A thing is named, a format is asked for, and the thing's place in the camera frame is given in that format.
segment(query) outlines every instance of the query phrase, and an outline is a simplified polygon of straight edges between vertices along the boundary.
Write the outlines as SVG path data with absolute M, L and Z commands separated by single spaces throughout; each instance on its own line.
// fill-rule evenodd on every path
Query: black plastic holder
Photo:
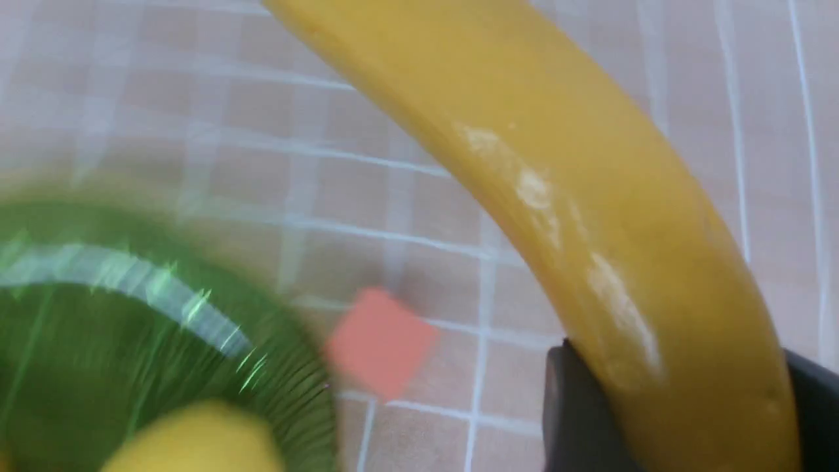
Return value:
M 839 471 L 839 375 L 786 351 L 803 472 Z M 567 340 L 548 352 L 542 414 L 545 472 L 644 472 L 599 383 Z

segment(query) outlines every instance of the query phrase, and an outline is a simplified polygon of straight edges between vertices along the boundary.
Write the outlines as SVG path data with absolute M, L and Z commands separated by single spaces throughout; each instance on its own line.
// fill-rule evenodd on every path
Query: green plastic bowl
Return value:
M 336 402 L 294 310 L 125 212 L 0 207 L 0 431 L 16 472 L 94 472 L 174 409 L 271 425 L 287 470 L 337 471 Z

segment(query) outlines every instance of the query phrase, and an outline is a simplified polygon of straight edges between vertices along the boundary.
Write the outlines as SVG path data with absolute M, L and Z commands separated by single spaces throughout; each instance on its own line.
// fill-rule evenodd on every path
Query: pink sticky note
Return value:
M 383 401 L 400 398 L 438 336 L 386 291 L 366 289 L 326 343 L 335 366 Z

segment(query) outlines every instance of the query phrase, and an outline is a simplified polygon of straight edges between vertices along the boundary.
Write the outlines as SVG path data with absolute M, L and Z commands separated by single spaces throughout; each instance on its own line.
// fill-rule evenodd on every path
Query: checkered surface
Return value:
M 784 343 L 834 369 L 839 3 L 539 0 L 699 176 Z M 561 328 L 478 205 L 252 0 L 0 3 L 0 171 L 176 189 L 324 335 L 386 286 L 440 328 L 404 398 L 343 382 L 348 470 L 539 470 Z

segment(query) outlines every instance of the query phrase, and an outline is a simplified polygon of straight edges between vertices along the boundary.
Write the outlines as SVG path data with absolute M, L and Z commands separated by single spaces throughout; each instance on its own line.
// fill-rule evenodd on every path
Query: yellow object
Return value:
M 649 472 L 796 471 L 784 356 L 664 137 L 525 0 L 266 0 L 492 214 Z
M 268 425 L 209 401 L 146 427 L 102 472 L 284 472 Z

